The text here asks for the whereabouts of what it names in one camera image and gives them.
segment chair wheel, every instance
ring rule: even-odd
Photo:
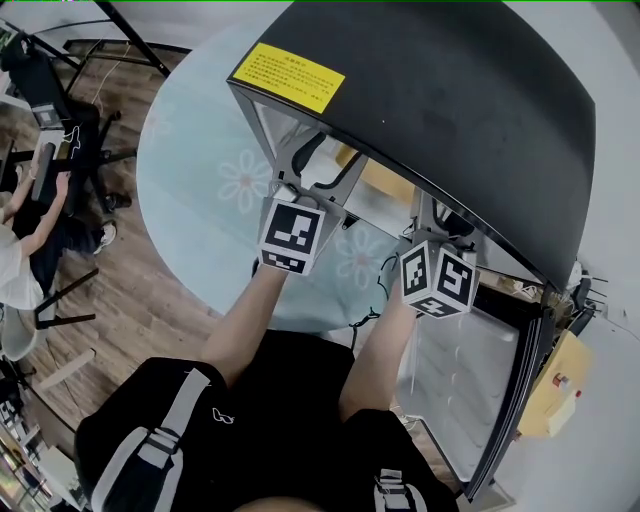
[[[105,197],[109,213],[113,213],[116,208],[129,208],[131,206],[131,197],[128,194],[107,194]]]

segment shoe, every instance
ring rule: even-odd
[[[105,222],[102,225],[102,238],[100,239],[100,244],[98,248],[93,251],[93,254],[100,254],[100,251],[104,249],[107,245],[113,242],[116,239],[116,223],[110,220],[109,222]]]

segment office chair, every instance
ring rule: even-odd
[[[120,112],[109,115],[100,129],[98,109],[89,103],[76,101],[65,93],[49,57],[36,49],[29,36],[23,32],[16,34],[5,47],[0,68],[9,72],[11,81],[31,106],[40,129],[64,130],[65,138],[70,140],[65,159],[53,160],[51,155],[40,166],[38,173],[45,174],[42,178],[44,186],[34,187],[32,199],[50,204],[55,195],[56,174],[71,171],[69,193],[64,207],[68,215],[76,210],[87,178],[91,181],[104,213],[129,206],[129,196],[107,193],[98,172],[102,165],[132,158],[137,154],[135,149],[118,154],[102,149],[111,123],[120,119]],[[51,186],[47,186],[48,183],[53,184],[53,190]]]

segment wooden floor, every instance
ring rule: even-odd
[[[84,49],[75,46],[73,51]],[[124,45],[114,44],[107,45],[105,51],[121,55],[125,49]],[[170,69],[184,58],[176,52],[157,51],[157,54]],[[128,56],[140,55],[132,48]],[[91,61],[75,84],[72,96],[92,102],[113,65],[113,61]],[[58,70],[66,84],[72,76],[71,68],[61,65]],[[145,116],[163,82],[164,78],[154,68],[135,64],[121,63],[110,74],[95,104],[102,105],[103,118],[120,110],[122,120],[109,131],[106,148],[117,152],[138,146]],[[33,149],[38,128],[30,113],[0,105],[0,148],[10,138],[16,139],[19,150]],[[51,329],[51,352],[45,344],[28,357],[41,380],[55,370],[56,363],[61,366],[89,348],[96,351],[93,362],[67,379],[68,389],[59,384],[43,396],[73,428],[96,411],[145,359],[197,357],[219,317],[182,286],[156,252],[140,215],[135,159],[104,167],[102,174],[107,187],[128,192],[133,205],[117,211],[114,218],[118,237],[110,247],[96,258],[68,253],[59,272],[60,284],[64,286],[95,266],[100,269],[96,278],[65,297],[59,308],[61,316],[94,312],[97,318]],[[99,211],[97,205],[93,204],[93,210]],[[417,425],[411,433],[436,475],[455,487],[453,477],[422,426]]]

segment backpack strap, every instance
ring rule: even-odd
[[[138,449],[140,443],[145,440],[148,433],[149,431],[146,428],[138,427],[120,443],[111,460],[109,460],[107,467],[104,468],[102,475],[100,475],[100,480],[98,480],[91,495],[91,509],[94,512],[102,512],[102,507],[107,501],[111,487],[116,482],[120,471],[122,471],[129,457]]]
[[[382,469],[373,489],[376,512],[427,512],[420,491],[402,478],[402,471]]]
[[[198,370],[194,368],[189,372],[162,425],[149,435],[147,442],[140,448],[138,456],[141,459],[157,468],[165,466],[167,459],[176,452],[178,441],[187,429],[198,398],[208,385],[209,379]]]
[[[208,385],[209,379],[194,368],[180,387],[162,425],[153,432],[138,427],[120,443],[91,496],[91,508],[94,512],[103,511],[122,468],[136,451],[138,457],[160,469],[164,468],[171,458],[172,467],[166,475],[155,511],[171,509],[182,473],[182,451],[178,450],[178,442],[187,429],[200,395]]]

